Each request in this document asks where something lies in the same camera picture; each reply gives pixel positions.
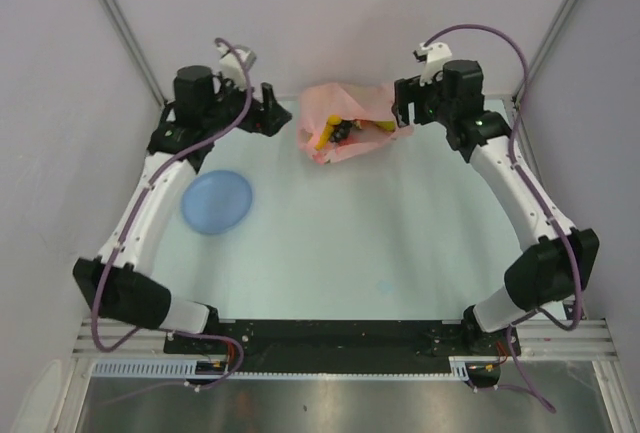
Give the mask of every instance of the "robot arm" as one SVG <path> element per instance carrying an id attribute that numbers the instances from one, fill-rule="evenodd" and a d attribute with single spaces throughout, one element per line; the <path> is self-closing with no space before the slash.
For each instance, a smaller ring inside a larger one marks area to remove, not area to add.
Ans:
<path id="1" fill-rule="evenodd" d="M 481 332 L 506 328 L 526 313 L 575 291 L 567 251 L 531 189 L 515 171 L 508 154 L 511 129 L 502 116 L 484 110 L 483 74 L 469 60 L 450 60 L 443 43 L 424 45 L 415 53 L 425 62 L 421 76 L 395 83 L 393 107 L 399 126 L 409 124 L 413 104 L 414 123 L 438 122 L 446 129 L 449 145 L 485 179 L 514 227 L 522 255 L 507 270 L 504 286 L 465 311 L 464 319 Z M 598 238 L 593 230 L 578 230 L 560 212 L 531 173 L 517 145 L 519 166 L 553 212 L 578 260 L 581 288 L 589 281 Z"/>
<path id="2" fill-rule="evenodd" d="M 241 60 L 249 67 L 255 55 L 244 47 L 236 47 Z M 93 259 L 80 258 L 73 275 L 80 290 L 91 306 L 107 258 L 119 248 L 100 302 L 99 313 L 139 328 L 178 330 L 188 333 L 216 334 L 219 329 L 215 308 L 176 297 L 150 277 L 158 244 L 175 204 L 185 188 L 200 170 L 213 145 L 194 151 L 182 160 L 172 163 L 154 181 L 150 178 L 176 153 L 210 138 L 230 125 L 242 110 L 246 98 L 244 75 L 235 57 L 221 50 L 221 73 L 218 91 L 214 89 L 214 75 L 206 66 L 182 68 L 174 80 L 175 120 L 167 115 L 152 133 L 142 175 L 122 219 L 109 240 Z M 239 128 L 265 136 L 275 135 L 291 120 L 291 114 L 276 101 L 273 89 L 262 84 L 262 102 L 252 100 L 249 111 Z M 119 243 L 125 224 L 143 191 L 146 198 L 129 228 L 126 239 Z"/>

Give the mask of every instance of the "orange wire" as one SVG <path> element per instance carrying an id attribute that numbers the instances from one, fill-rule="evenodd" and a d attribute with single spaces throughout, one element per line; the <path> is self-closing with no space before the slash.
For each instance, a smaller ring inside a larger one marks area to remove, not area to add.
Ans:
<path id="1" fill-rule="evenodd" d="M 235 352 L 236 350 L 233 345 L 227 342 L 227 363 L 229 364 L 229 367 L 231 367 L 231 363 L 233 363 L 233 360 L 235 359 Z"/>
<path id="2" fill-rule="evenodd" d="M 504 359 L 500 360 L 499 364 L 504 365 L 509 359 L 509 354 L 507 353 L 507 350 L 505 350 L 504 346 L 502 346 L 502 343 L 500 343 L 499 341 L 496 341 L 496 346 L 498 348 L 498 357 L 504 356 Z"/>

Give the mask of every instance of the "blue plastic plate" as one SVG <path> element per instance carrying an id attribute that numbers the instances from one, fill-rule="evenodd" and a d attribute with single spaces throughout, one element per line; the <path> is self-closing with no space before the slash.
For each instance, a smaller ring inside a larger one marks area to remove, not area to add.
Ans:
<path id="1" fill-rule="evenodd" d="M 247 216 L 253 191 L 238 173 L 216 170 L 196 178 L 182 195 L 182 216 L 203 235 L 219 235 Z"/>

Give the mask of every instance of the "white enclosure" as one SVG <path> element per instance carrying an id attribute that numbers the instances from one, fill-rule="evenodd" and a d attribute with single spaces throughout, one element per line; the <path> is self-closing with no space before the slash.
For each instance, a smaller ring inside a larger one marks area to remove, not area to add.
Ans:
<path id="1" fill-rule="evenodd" d="M 412 50 L 456 23 L 502 29 L 531 60 L 564 2 L 117 1 L 166 98 L 179 67 L 215 63 L 215 36 L 255 49 L 254 81 L 273 83 L 283 97 L 329 80 L 377 84 L 419 74 Z M 640 343 L 625 331 L 638 328 L 638 185 L 637 175 L 623 173 L 638 158 L 634 2 L 578 5 L 536 80 L 526 126 L 554 200 L 578 226 L 600 235 L 588 306 L 611 321 L 637 384 Z M 0 0 L 0 15 L 4 432 L 43 368 L 58 361 L 64 375 L 88 311 L 73 264 L 81 255 L 93 257 L 120 218 L 159 105 L 98 0 Z M 482 64 L 486 94 L 514 93 L 521 71 L 501 40 L 456 32 L 446 41 L 456 57 Z M 468 174 L 475 175 L 471 168 Z"/>
<path id="2" fill-rule="evenodd" d="M 276 94 L 325 81 L 379 83 L 415 74 L 411 52 L 456 23 L 508 32 L 531 58 L 562 0 L 119 0 L 165 95 L 176 70 L 213 61 L 215 36 L 258 52 L 254 76 Z M 456 55 L 486 71 L 485 91 L 510 94 L 521 73 L 500 40 L 456 33 Z"/>
<path id="3" fill-rule="evenodd" d="M 606 317 L 629 385 L 640 398 L 640 4 L 582 0 L 529 97 L 530 133 L 550 194 L 600 236 L 587 289 Z"/>
<path id="4" fill-rule="evenodd" d="M 0 431 L 87 308 L 71 277 L 140 174 L 157 105 L 97 0 L 0 0 Z"/>

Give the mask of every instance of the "light blue surface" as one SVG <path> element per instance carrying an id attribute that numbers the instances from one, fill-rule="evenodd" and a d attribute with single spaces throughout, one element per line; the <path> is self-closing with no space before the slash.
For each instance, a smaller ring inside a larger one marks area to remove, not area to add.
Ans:
<path id="1" fill-rule="evenodd" d="M 182 195 L 182 216 L 198 233 L 218 235 L 242 221 L 252 202 L 251 185 L 242 175 L 210 171 L 196 178 Z"/>
<path id="2" fill-rule="evenodd" d="M 294 120 L 278 135 L 235 130 L 202 167 L 245 176 L 251 214 L 203 236 L 177 212 L 154 280 L 222 318 L 283 319 L 459 319 L 502 285 L 516 235 L 441 126 L 320 166 L 297 147 L 297 104 L 285 107 Z"/>

